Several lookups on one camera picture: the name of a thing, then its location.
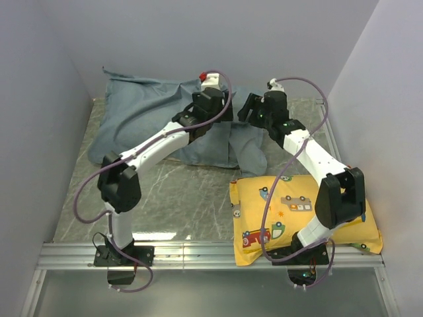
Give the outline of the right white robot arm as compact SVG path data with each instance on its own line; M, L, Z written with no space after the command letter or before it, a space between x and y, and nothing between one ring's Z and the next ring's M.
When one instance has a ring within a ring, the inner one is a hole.
M270 138L293 155L316 181L315 215L291 240L291 256L306 264L314 247L326 242L346 223L365 216L365 180L359 168L349 168L325 151L299 121L290 118L286 93L250 93L238 119L265 129Z

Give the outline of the blue striped pillowcase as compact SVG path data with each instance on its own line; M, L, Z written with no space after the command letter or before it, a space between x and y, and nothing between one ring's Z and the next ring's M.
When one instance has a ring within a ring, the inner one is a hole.
M123 153L155 135L200 91L200 80L148 79L105 71L109 80L105 113L88 150L89 161L100 164L111 151ZM262 129L240 122L214 123L190 145L169 155L184 164L235 168L247 176L265 174L268 162L261 147Z

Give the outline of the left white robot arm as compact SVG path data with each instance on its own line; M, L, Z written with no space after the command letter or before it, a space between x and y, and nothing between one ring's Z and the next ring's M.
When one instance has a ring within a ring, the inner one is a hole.
M205 88L158 133L123 153L104 156L97 187L108 214L110 258L127 265L133 258L132 215L141 200L139 177L175 151L204 136L215 122L231 121L231 89Z

